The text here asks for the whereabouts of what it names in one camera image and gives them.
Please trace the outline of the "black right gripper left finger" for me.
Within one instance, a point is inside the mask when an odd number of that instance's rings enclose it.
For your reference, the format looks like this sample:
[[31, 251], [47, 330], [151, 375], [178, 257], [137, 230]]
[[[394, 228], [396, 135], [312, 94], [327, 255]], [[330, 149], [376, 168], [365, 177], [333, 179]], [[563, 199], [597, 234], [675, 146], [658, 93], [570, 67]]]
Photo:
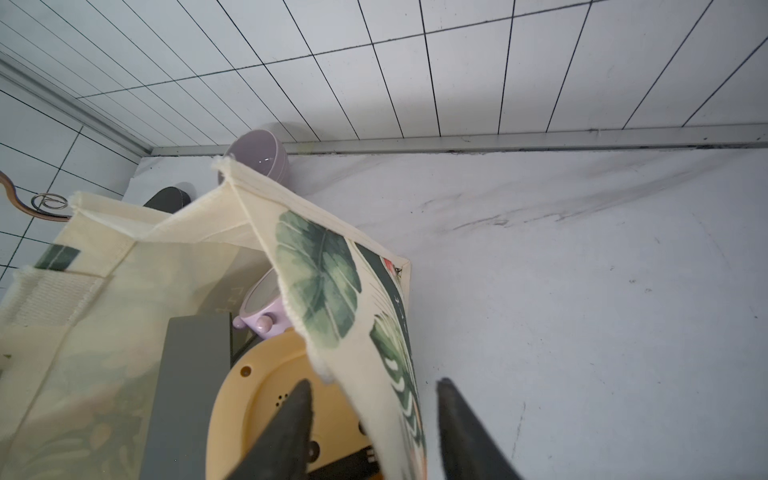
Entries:
[[227, 479], [307, 479], [312, 389], [299, 381]]

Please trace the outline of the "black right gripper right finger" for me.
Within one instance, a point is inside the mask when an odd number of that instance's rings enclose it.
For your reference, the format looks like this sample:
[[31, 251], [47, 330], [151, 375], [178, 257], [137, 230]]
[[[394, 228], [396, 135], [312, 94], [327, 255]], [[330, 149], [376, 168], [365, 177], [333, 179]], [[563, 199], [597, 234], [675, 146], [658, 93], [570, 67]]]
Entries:
[[445, 478], [520, 480], [456, 385], [443, 378], [436, 390]]

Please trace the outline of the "orange rounded alarm clock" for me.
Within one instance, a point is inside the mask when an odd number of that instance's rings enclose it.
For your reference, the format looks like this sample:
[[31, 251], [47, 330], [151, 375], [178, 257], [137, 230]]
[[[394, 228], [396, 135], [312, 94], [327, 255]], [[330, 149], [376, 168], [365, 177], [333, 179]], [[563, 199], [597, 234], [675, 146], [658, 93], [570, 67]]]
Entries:
[[383, 474], [357, 413], [336, 383], [313, 370], [305, 342], [289, 330], [246, 352], [226, 376], [207, 436], [205, 477], [224, 479], [282, 409], [295, 386], [311, 387], [308, 479], [381, 479]]

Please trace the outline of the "lilac round alarm clock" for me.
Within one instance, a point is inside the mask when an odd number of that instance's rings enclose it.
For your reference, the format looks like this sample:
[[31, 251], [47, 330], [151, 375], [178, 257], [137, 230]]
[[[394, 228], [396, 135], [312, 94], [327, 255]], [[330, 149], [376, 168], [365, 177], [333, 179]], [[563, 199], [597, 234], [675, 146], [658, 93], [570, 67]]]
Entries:
[[292, 323], [283, 305], [278, 274], [270, 269], [247, 293], [232, 320], [235, 329], [248, 328], [262, 339], [284, 333]]

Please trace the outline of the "cream canvas floral tote bag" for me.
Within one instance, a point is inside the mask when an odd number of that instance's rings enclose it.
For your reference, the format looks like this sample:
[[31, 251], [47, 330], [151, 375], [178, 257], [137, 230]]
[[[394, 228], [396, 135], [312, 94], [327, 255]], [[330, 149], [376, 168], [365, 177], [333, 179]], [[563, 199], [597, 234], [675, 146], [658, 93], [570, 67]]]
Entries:
[[314, 370], [337, 381], [388, 479], [427, 475], [409, 262], [229, 158], [179, 212], [79, 192], [1, 303], [1, 475], [134, 479], [168, 322], [221, 314], [274, 270]]

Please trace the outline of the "grey square alarm clock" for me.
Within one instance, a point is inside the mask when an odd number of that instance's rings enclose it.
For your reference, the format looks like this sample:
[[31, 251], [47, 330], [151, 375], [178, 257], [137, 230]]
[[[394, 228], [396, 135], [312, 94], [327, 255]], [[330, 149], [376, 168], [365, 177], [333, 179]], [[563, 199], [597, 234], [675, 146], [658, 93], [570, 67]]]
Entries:
[[207, 433], [219, 388], [231, 369], [231, 317], [169, 320], [141, 479], [203, 479]]

